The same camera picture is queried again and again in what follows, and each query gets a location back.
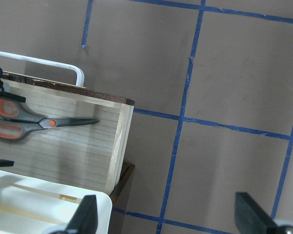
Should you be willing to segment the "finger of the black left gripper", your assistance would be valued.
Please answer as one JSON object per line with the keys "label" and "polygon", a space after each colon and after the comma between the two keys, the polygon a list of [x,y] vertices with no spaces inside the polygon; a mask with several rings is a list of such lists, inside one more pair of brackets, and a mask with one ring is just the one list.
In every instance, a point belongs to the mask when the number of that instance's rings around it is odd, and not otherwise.
{"label": "finger of the black left gripper", "polygon": [[0,159],[0,167],[12,167],[14,165],[14,161]]}

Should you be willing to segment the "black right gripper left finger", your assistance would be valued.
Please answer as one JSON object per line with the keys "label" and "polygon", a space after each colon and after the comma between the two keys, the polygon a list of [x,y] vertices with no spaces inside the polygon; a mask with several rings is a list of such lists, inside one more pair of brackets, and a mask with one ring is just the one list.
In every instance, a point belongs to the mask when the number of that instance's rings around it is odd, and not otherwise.
{"label": "black right gripper left finger", "polygon": [[97,231],[97,199],[86,195],[66,227],[67,234],[95,234]]}

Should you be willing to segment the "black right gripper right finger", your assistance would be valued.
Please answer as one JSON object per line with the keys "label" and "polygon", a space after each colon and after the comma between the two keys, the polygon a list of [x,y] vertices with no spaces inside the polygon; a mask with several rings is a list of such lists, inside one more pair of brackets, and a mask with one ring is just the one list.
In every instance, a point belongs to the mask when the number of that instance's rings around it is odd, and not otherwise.
{"label": "black right gripper right finger", "polygon": [[235,193],[234,222],[240,234],[275,234],[276,223],[246,192]]}

